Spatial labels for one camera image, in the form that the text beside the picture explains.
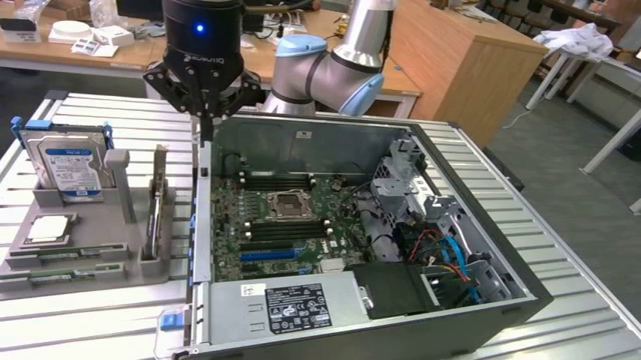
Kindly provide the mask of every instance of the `aluminum workbench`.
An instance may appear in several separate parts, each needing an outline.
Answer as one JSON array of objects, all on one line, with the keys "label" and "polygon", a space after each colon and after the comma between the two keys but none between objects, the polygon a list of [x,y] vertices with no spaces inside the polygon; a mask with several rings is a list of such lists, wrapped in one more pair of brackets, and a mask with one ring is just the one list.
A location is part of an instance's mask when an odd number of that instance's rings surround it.
[{"label": "aluminum workbench", "polygon": [[[69,94],[46,99],[33,119],[114,127],[129,149],[130,185],[147,187],[153,151],[170,148],[167,175],[178,190],[170,282],[0,302],[2,359],[153,359],[157,316],[186,301],[191,216],[191,126],[162,100]],[[464,132],[421,121],[445,158],[495,218],[555,301],[527,325],[503,331],[457,359],[641,359],[641,326]],[[34,200],[38,179],[19,143],[0,160],[0,259]],[[442,191],[448,186],[434,180]],[[183,333],[163,342],[179,345]]]}]

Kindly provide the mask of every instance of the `motherboard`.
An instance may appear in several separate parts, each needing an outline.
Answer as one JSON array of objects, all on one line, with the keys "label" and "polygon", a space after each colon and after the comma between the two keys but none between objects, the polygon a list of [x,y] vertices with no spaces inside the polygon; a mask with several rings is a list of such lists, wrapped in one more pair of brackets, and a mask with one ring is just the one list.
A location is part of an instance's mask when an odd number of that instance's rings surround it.
[{"label": "motherboard", "polygon": [[364,263],[366,236],[348,185],[341,175],[215,178],[215,280],[341,272]]}]

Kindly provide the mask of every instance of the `gray carpet floor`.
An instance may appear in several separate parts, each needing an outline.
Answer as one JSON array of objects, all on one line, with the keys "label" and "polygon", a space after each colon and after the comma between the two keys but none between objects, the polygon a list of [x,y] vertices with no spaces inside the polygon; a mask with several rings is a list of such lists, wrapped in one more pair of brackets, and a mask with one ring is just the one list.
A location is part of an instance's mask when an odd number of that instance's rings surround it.
[{"label": "gray carpet floor", "polygon": [[[30,117],[47,93],[57,89],[102,95],[145,96],[137,79],[115,79],[42,72],[15,73],[0,68],[0,153],[11,144],[10,119]],[[507,124],[525,112],[536,90],[532,82]],[[580,172],[611,139],[608,131],[577,106],[561,98],[540,103],[511,129],[501,130],[489,148],[527,185],[525,197],[575,249],[601,281],[637,318],[641,318],[641,217],[628,206],[641,197],[641,163],[613,154],[593,176]]]}]

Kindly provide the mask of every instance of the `warning label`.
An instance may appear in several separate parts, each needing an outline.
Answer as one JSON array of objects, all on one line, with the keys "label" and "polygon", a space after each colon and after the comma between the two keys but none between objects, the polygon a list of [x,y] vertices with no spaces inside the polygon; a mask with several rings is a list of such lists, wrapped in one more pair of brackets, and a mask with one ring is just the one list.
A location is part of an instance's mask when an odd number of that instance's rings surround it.
[{"label": "warning label", "polygon": [[330,309],[320,283],[266,289],[270,330],[276,334],[332,326]]}]

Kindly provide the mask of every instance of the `light blue joint cap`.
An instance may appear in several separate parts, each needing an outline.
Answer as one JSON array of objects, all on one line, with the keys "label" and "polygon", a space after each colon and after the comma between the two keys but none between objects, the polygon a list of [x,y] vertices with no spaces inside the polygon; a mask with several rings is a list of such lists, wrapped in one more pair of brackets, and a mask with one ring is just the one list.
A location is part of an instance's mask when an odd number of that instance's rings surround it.
[{"label": "light blue joint cap", "polygon": [[384,87],[384,75],[377,73],[354,91],[350,98],[338,110],[340,113],[349,116],[361,116],[370,109],[374,99]]},{"label": "light blue joint cap", "polygon": [[328,42],[309,34],[289,34],[278,42],[277,56],[304,56],[321,53],[328,48]]}]

